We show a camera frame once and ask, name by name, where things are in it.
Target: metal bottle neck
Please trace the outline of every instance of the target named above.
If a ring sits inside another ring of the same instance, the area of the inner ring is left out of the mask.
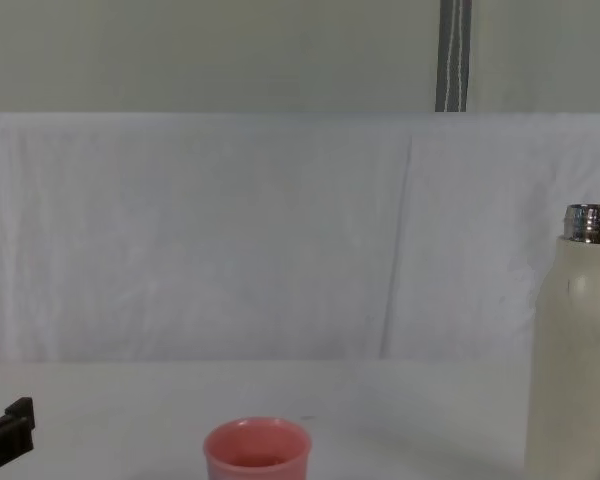
[[[569,205],[564,216],[563,238],[600,244],[600,204]]]

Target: white bottle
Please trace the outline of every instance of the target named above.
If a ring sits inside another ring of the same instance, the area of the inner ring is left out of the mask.
[[[600,205],[567,208],[536,303],[526,470],[600,480]]]

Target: white wall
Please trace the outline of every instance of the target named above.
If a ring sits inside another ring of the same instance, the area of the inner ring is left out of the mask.
[[[432,111],[431,0],[0,0],[0,111]]]
[[[600,112],[600,0],[476,0],[470,109]]]

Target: white sheet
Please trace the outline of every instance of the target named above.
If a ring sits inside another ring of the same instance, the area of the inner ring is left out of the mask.
[[[600,203],[600,117],[468,117],[411,159],[390,355],[528,355],[565,207]]]
[[[7,115],[0,360],[376,357],[391,119]]]
[[[526,357],[582,201],[600,116],[3,115],[0,360]]]

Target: white table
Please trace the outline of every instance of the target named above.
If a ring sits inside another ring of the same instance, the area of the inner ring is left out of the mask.
[[[0,366],[0,415],[32,396],[10,480],[203,480],[205,434],[248,415],[311,433],[310,480],[518,478],[521,364],[209,362]]]

